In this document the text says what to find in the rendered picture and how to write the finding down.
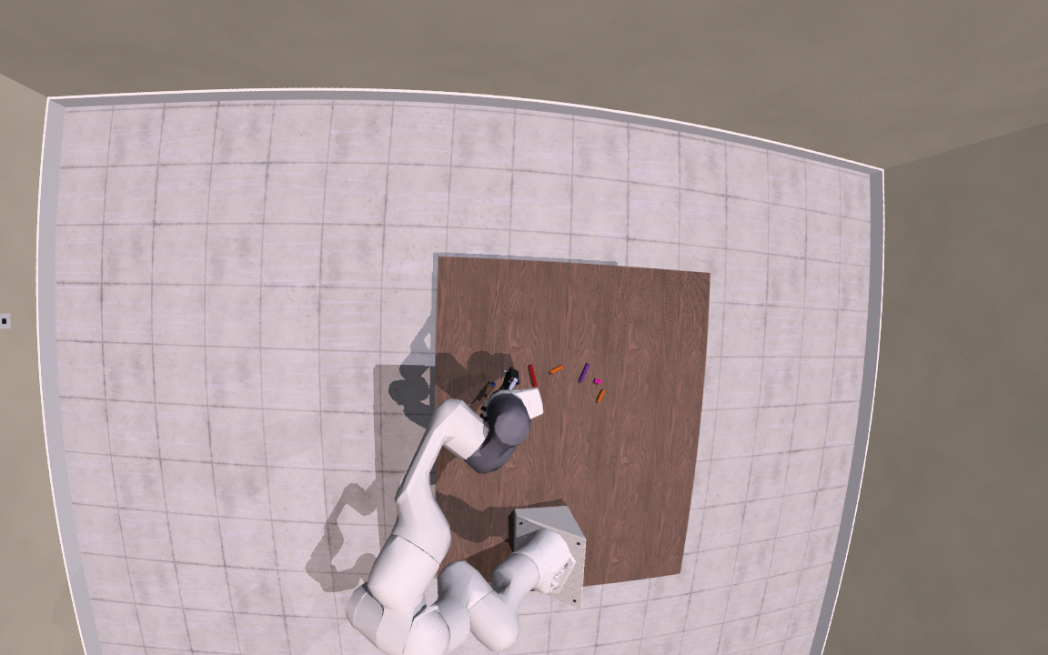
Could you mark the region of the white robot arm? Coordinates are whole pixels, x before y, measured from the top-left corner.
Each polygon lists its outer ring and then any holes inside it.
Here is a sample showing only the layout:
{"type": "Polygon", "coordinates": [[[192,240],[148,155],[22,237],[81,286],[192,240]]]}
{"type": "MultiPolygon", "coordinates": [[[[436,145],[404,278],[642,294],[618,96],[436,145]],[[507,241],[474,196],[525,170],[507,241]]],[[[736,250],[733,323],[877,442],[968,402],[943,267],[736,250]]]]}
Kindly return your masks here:
{"type": "Polygon", "coordinates": [[[394,529],[368,584],[347,602],[347,620],[387,655],[449,655],[467,641],[470,631],[488,650],[507,650],[519,638],[525,594],[559,594],[577,563],[558,532],[536,530],[492,570],[492,586],[465,560],[450,562],[438,578],[439,598],[425,607],[425,588],[452,546],[447,519],[428,484],[440,449],[478,473],[498,471],[527,439],[529,419],[542,414],[537,388],[500,390],[489,401],[482,413],[489,424],[463,399],[444,399],[434,408],[399,482],[394,529]]]}

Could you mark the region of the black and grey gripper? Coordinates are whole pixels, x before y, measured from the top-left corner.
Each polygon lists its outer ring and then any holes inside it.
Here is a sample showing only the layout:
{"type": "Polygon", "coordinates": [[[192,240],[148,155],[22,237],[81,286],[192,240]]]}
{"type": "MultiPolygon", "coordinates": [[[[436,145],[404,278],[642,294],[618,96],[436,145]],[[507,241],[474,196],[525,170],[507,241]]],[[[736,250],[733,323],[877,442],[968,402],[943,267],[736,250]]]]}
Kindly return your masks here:
{"type": "MultiPolygon", "coordinates": [[[[516,370],[516,369],[514,369],[514,368],[510,368],[509,370],[504,370],[503,369],[502,373],[503,373],[503,376],[506,376],[506,377],[504,378],[504,381],[502,383],[502,385],[500,385],[500,389],[498,389],[496,391],[500,391],[500,390],[514,390],[514,386],[517,386],[520,383],[519,381],[519,371],[516,370]]],[[[486,408],[487,402],[483,401],[482,405],[483,406],[481,407],[481,410],[487,411],[486,410],[487,409],[486,408]]],[[[489,422],[488,416],[483,416],[483,414],[481,413],[481,417],[484,418],[484,420],[486,420],[487,423],[489,422]]]]}

